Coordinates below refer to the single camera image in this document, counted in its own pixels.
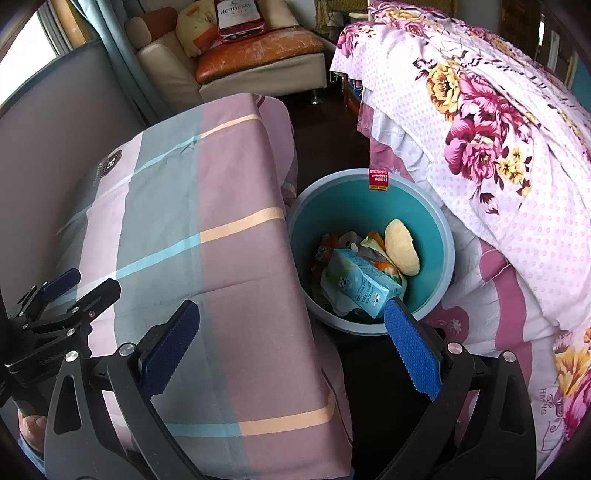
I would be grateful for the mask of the person's left hand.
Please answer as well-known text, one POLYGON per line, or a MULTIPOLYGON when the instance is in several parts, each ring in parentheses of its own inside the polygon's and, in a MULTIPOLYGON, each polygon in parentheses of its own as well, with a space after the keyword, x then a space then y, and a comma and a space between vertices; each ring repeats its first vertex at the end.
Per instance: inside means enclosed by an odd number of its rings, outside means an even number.
POLYGON ((19 432, 27 445, 35 452, 44 452, 47 418, 40 415, 25 416, 18 411, 19 432))

